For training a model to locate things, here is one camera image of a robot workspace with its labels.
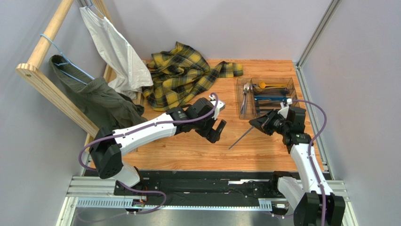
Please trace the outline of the blue metal knife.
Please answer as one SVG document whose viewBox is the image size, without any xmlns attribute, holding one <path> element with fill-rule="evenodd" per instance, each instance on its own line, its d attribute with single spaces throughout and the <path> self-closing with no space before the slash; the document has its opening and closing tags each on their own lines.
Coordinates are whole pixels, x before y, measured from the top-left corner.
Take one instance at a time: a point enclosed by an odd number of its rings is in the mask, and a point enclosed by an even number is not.
<svg viewBox="0 0 401 226">
<path fill-rule="evenodd" d="M 255 96 L 254 100 L 255 101 L 262 101 L 262 100 L 267 100 L 267 101 L 284 101 L 287 98 L 285 96 Z"/>
</svg>

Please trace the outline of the grey chopstick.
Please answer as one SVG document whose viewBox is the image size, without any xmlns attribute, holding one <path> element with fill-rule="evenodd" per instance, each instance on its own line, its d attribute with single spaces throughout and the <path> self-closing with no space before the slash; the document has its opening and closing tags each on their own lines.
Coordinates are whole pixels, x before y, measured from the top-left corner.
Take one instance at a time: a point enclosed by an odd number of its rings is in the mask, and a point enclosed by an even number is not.
<svg viewBox="0 0 401 226">
<path fill-rule="evenodd" d="M 255 126 L 251 126 L 246 132 L 244 132 L 229 148 L 231 150 L 237 143 L 239 143 Z"/>
</svg>

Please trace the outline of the black metal spoon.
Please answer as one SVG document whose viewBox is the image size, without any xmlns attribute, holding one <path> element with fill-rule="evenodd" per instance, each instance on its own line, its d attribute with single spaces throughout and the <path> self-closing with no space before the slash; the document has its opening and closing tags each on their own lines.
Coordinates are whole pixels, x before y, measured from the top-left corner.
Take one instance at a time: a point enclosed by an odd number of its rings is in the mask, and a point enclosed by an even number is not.
<svg viewBox="0 0 401 226">
<path fill-rule="evenodd" d="M 272 96 L 286 96 L 289 94 L 287 89 L 267 89 L 267 90 L 255 90 L 255 95 L 272 95 Z"/>
</svg>

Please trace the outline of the silver spoon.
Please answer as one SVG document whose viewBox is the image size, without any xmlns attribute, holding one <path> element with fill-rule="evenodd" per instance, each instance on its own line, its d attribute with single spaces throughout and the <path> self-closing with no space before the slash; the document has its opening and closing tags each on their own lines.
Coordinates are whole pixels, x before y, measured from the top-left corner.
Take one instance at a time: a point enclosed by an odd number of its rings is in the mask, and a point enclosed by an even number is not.
<svg viewBox="0 0 401 226">
<path fill-rule="evenodd" d="M 247 82 L 244 85 L 244 89 L 243 89 L 243 95 L 244 95 L 244 99 L 243 99 L 243 108 L 242 108 L 242 113 L 246 114 L 247 112 L 247 105 L 248 105 L 248 95 L 252 90 L 252 84 L 251 82 Z"/>
</svg>

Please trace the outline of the silver fork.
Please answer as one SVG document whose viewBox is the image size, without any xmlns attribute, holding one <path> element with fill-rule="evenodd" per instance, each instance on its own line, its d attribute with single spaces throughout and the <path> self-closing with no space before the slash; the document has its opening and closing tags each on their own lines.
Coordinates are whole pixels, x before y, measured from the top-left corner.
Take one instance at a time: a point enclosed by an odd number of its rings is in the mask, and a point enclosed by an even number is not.
<svg viewBox="0 0 401 226">
<path fill-rule="evenodd" d="M 240 107 L 240 114 L 244 114 L 246 112 L 248 91 L 249 91 L 249 83 L 247 82 L 244 84 L 243 87 L 243 100 Z"/>
</svg>

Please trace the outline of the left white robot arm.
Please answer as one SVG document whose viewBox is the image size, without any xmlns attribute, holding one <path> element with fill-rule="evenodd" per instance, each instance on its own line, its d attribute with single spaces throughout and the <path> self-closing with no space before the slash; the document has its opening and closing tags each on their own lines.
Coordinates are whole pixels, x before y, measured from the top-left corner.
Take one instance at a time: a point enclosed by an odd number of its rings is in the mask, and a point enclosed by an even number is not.
<svg viewBox="0 0 401 226">
<path fill-rule="evenodd" d="M 209 99 L 198 99 L 194 104 L 174 107 L 160 116 L 141 124 L 110 130 L 102 128 L 88 145 L 94 170 L 101 179 L 114 178 L 124 185 L 134 187 L 141 181 L 138 170 L 124 162 L 122 157 L 150 142 L 194 130 L 211 143 L 220 139 L 226 121 L 214 125 L 225 103 L 215 93 Z"/>
</svg>

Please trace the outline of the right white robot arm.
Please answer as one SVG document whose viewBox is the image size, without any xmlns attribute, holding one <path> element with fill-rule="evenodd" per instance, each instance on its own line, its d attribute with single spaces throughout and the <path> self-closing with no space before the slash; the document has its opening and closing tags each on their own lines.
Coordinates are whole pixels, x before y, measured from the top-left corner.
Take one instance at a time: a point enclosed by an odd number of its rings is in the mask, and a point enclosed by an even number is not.
<svg viewBox="0 0 401 226">
<path fill-rule="evenodd" d="M 323 173 L 318 170 L 312 138 L 305 133 L 305 118 L 305 109 L 290 106 L 279 111 L 271 110 L 249 123 L 267 135 L 282 135 L 283 144 L 297 166 L 301 185 L 290 176 L 282 176 L 277 181 L 278 191 L 294 210 L 294 225 L 340 226 L 345 213 L 345 200 L 334 194 Z"/>
</svg>

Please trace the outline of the clear plastic utensil organizer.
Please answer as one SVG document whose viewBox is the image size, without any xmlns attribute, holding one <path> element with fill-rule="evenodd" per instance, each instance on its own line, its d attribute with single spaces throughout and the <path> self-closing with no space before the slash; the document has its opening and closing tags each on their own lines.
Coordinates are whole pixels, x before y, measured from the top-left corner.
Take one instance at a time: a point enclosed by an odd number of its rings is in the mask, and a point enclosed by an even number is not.
<svg viewBox="0 0 401 226">
<path fill-rule="evenodd" d="M 283 101 L 297 99 L 292 78 L 238 78 L 235 87 L 241 120 L 260 117 L 270 110 L 280 110 Z"/>
</svg>

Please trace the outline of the yellow plaid shirt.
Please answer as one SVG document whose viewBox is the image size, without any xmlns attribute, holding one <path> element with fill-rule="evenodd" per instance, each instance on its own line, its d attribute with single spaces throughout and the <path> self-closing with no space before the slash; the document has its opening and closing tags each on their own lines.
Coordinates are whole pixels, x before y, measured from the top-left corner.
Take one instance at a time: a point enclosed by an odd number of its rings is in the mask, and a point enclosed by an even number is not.
<svg viewBox="0 0 401 226">
<path fill-rule="evenodd" d="M 180 42 L 170 51 L 153 53 L 147 68 L 153 84 L 142 88 L 143 97 L 155 111 L 187 104 L 218 78 L 243 75 L 242 64 L 221 61 L 211 67 L 200 52 Z"/>
</svg>

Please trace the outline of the white hanging garment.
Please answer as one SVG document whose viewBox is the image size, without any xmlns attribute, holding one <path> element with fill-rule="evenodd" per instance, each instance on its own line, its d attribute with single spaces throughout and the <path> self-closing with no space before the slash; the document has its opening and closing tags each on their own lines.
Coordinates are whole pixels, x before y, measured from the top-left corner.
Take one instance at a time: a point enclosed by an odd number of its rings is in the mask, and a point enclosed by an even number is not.
<svg viewBox="0 0 401 226">
<path fill-rule="evenodd" d="M 136 99 L 143 87 L 153 85 L 147 66 L 106 17 L 100 18 L 88 7 L 81 7 L 80 13 L 99 55 L 116 73 L 109 87 Z"/>
</svg>

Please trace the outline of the olive green garment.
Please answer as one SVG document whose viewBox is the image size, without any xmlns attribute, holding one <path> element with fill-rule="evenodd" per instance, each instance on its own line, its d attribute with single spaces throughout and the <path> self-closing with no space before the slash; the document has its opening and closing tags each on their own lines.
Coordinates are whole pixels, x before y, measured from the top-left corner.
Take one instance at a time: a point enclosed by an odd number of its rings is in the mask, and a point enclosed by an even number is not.
<svg viewBox="0 0 401 226">
<path fill-rule="evenodd" d="M 68 63 L 61 55 L 53 55 L 49 65 L 65 89 L 66 96 L 99 129 L 124 129 L 148 121 L 144 107 L 108 86 L 103 77 L 91 79 Z"/>
</svg>

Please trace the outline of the light blue hanger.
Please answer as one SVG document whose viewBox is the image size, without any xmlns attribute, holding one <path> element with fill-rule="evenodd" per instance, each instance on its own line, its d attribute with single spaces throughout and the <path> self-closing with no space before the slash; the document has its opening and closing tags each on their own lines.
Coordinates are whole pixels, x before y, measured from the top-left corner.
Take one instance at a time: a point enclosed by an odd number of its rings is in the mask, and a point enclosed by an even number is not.
<svg viewBox="0 0 401 226">
<path fill-rule="evenodd" d="M 60 55 L 62 56 L 62 58 L 65 60 L 65 63 L 53 63 L 56 66 L 63 66 L 63 65 L 71 65 L 72 67 L 74 67 L 75 69 L 77 69 L 78 71 L 82 72 L 84 75 L 86 75 L 89 79 L 91 79 L 92 81 L 95 79 L 94 77 L 92 77 L 90 74 L 88 74 L 87 72 L 85 72 L 84 70 L 82 70 L 81 68 L 79 68 L 77 65 L 75 65 L 62 51 L 61 49 L 54 43 L 54 41 L 52 39 L 50 39 L 48 36 L 46 36 L 45 34 L 40 34 L 40 37 L 45 38 L 48 42 L 50 42 L 51 45 L 53 45 L 57 51 L 60 53 Z M 64 70 L 60 71 L 65 74 L 66 76 L 68 76 L 69 78 L 76 80 L 84 85 L 87 85 L 86 82 L 72 76 L 71 74 L 67 73 Z"/>
</svg>

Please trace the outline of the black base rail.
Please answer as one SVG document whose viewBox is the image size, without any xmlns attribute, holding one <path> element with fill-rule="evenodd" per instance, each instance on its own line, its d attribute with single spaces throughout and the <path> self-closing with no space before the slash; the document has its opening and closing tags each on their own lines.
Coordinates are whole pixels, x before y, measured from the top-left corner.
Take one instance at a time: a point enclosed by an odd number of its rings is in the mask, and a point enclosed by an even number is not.
<svg viewBox="0 0 401 226">
<path fill-rule="evenodd" d="M 80 207 L 125 208 L 128 211 L 233 210 L 291 215 L 279 194 L 274 171 L 141 170 L 143 180 L 133 191 L 115 179 L 100 179 L 93 172 L 72 178 L 68 197 Z"/>
</svg>

